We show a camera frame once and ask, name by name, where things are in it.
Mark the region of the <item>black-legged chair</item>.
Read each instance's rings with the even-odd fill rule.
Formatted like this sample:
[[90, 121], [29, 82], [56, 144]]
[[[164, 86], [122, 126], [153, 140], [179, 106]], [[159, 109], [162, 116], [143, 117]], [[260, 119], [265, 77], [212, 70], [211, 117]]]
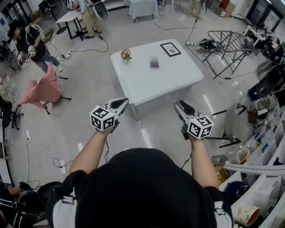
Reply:
[[48, 103], [56, 103], [61, 99], [68, 101], [72, 100], [72, 98], [64, 97], [62, 95], [61, 84], [59, 81], [59, 79], [68, 80], [68, 77], [54, 76], [55, 77], [52, 80], [42, 78], [38, 83], [40, 86], [40, 98], [38, 101], [42, 108], [46, 110], [48, 115], [50, 115], [47, 107]]

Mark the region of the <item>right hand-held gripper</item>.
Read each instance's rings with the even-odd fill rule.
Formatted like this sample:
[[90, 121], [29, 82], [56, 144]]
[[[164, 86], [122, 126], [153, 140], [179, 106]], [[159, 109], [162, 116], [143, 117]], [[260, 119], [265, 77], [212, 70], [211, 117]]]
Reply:
[[195, 116], [195, 109], [184, 100], [176, 102], [174, 110], [179, 119], [186, 122], [181, 129], [185, 140], [189, 139], [189, 135], [196, 139], [203, 139], [210, 135], [214, 123], [207, 115], [188, 120], [188, 115]]

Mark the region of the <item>pile of black bags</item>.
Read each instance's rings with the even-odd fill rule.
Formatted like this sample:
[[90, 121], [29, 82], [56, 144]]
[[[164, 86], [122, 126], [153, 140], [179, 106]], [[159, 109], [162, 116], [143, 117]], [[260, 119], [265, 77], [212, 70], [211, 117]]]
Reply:
[[60, 182], [50, 182], [36, 189], [21, 182], [19, 187], [0, 184], [0, 228], [50, 228], [45, 221], [45, 207], [51, 192]]

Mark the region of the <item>person's left forearm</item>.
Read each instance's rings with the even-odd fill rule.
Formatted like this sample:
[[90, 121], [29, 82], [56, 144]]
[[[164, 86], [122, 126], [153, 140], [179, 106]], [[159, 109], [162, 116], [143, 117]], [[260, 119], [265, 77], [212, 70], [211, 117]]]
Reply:
[[83, 147], [83, 149], [76, 156], [75, 160], [72, 162], [69, 175], [76, 171], [84, 171], [86, 174], [89, 174], [94, 169], [98, 168], [101, 155], [104, 150], [105, 141], [108, 134], [113, 131], [113, 128], [110, 128], [106, 131], [96, 131], [88, 143]]

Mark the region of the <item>black office chair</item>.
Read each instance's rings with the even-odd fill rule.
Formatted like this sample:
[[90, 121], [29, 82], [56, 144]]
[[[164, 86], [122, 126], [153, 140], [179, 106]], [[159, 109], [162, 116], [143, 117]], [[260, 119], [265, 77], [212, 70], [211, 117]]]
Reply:
[[16, 109], [12, 110], [12, 103], [10, 101], [4, 100], [0, 96], [0, 119], [2, 120], [2, 127], [7, 128], [10, 123], [11, 127], [20, 130], [17, 119], [20, 119], [24, 116], [24, 113], [20, 113], [19, 110], [21, 105], [17, 105]]

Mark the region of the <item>dark blue helmet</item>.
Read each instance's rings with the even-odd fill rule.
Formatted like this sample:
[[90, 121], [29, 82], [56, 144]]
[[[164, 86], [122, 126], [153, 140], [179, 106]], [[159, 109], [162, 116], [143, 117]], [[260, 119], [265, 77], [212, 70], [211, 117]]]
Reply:
[[242, 181], [233, 181], [226, 185], [224, 192], [228, 195], [231, 203], [236, 202], [247, 190], [249, 186]]

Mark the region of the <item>paper cup with red inside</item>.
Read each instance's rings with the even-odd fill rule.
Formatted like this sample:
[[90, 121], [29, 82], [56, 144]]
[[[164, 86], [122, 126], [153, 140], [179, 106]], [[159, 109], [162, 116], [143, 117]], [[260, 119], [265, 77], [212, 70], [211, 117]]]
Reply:
[[245, 227], [249, 227], [256, 221], [260, 212], [261, 209], [256, 206], [240, 206], [234, 215], [234, 220]]

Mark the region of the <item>table with pale cloth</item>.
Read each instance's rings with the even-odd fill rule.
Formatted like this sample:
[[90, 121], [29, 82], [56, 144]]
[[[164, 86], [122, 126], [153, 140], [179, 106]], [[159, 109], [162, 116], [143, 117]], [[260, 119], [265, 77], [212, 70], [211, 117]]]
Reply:
[[132, 17], [134, 23], [137, 17], [158, 16], [157, 0], [124, 0], [124, 4], [129, 7], [128, 15]]

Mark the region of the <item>folded round white table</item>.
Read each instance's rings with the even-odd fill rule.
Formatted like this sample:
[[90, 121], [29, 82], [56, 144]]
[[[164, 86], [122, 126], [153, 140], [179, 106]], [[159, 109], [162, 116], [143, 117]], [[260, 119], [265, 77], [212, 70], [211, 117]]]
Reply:
[[247, 107], [239, 102], [231, 105], [228, 109], [213, 113], [215, 117], [219, 114], [225, 114], [224, 116], [224, 132], [222, 137], [207, 137], [210, 140], [224, 140], [229, 141], [228, 144], [219, 146], [219, 148], [229, 147], [241, 143], [241, 141], [234, 135], [234, 123], [237, 117], [247, 110]]

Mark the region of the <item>black standing fan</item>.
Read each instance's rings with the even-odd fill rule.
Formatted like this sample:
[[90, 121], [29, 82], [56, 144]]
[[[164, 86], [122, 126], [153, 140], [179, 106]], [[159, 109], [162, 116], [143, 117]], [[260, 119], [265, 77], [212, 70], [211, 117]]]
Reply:
[[[57, 16], [61, 13], [62, 9], [62, 1], [61, 0], [43, 0], [39, 3], [39, 12], [41, 15], [41, 19], [48, 21], [54, 19], [57, 21]], [[59, 29], [56, 31], [56, 34], [59, 35], [63, 33], [67, 27], [61, 27], [59, 23], [56, 22]]]

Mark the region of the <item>grey metal drying rack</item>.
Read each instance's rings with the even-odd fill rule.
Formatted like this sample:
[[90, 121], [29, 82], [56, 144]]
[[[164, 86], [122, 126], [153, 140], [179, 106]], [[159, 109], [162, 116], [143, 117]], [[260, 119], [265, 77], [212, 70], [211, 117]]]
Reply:
[[[259, 53], [246, 36], [235, 31], [210, 30], [208, 36], [215, 47], [205, 52], [206, 57], [202, 62], [213, 72], [214, 79], [221, 77], [225, 71], [229, 71], [232, 75], [245, 57]], [[211, 58], [215, 56], [225, 64], [223, 69], [217, 70], [216, 65], [211, 63]]]

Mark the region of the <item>person's black shirt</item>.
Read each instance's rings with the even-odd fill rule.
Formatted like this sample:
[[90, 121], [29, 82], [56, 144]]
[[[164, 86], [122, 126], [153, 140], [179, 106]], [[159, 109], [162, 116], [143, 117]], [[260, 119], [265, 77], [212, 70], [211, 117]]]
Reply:
[[230, 202], [202, 187], [157, 149], [116, 154], [89, 174], [76, 171], [52, 191], [45, 217], [64, 196], [77, 200], [75, 228], [233, 228]]

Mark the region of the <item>purple-keyed calculator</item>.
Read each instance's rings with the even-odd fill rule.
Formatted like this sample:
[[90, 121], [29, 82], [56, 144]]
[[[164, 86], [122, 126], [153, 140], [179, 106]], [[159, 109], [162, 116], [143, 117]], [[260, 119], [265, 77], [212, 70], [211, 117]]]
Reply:
[[149, 57], [150, 69], [159, 69], [159, 59], [157, 56]]

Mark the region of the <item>brown bag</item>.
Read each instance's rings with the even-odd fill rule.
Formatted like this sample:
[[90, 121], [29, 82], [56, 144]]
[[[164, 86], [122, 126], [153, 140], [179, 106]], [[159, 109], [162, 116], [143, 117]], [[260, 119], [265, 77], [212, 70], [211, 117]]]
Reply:
[[250, 106], [247, 110], [248, 113], [248, 122], [251, 124], [256, 124], [258, 122], [258, 113], [257, 109], [254, 106]]

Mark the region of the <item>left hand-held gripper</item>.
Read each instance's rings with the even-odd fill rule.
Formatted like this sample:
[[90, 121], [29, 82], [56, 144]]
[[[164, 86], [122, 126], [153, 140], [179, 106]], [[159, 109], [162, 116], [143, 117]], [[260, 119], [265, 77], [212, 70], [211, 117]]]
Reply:
[[90, 112], [90, 124], [101, 132], [111, 128], [115, 129], [119, 124], [119, 115], [126, 110], [128, 105], [128, 98], [114, 98], [107, 103], [97, 105]]

